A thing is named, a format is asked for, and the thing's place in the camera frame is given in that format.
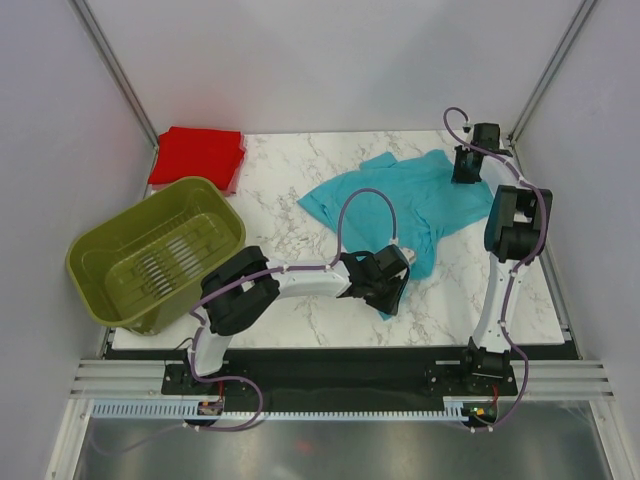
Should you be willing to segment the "teal t shirt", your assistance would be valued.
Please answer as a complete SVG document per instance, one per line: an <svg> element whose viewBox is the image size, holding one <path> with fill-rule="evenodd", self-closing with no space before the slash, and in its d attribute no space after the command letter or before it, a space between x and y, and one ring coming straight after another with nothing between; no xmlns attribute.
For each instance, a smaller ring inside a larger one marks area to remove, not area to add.
<svg viewBox="0 0 640 480"><path fill-rule="evenodd" d="M363 188L382 192L396 214L399 245L417 256L410 278L420 281L434 270L439 241L485 218L492 207L486 183L454 184L452 174L453 164L442 150L401 161L386 152L320 184L298 204L336 231L341 209L353 192Z"/></svg>

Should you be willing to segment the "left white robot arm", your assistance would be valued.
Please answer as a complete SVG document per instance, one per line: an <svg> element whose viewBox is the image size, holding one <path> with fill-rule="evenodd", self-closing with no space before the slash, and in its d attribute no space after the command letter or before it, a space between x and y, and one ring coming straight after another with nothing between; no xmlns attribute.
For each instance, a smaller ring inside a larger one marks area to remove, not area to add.
<svg viewBox="0 0 640 480"><path fill-rule="evenodd" d="M201 298L190 314L200 322L190 348L185 382L208 393L232 338L249 329L277 300L324 296L361 299L386 315L398 312L416 254L392 243L371 253L342 252L332 264L269 260L246 247L201 281Z"/></svg>

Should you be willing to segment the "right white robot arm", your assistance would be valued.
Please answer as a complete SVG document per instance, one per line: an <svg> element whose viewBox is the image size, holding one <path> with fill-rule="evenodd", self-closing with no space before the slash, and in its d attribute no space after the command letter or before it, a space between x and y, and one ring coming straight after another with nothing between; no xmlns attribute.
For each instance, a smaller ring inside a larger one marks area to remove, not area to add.
<svg viewBox="0 0 640 480"><path fill-rule="evenodd" d="M456 375L471 394L515 395L509 330L522 281L545 247L553 194L524 178L501 148L497 124L467 123L463 131L466 139L455 147L452 182L486 183L493 203L484 232L489 283Z"/></svg>

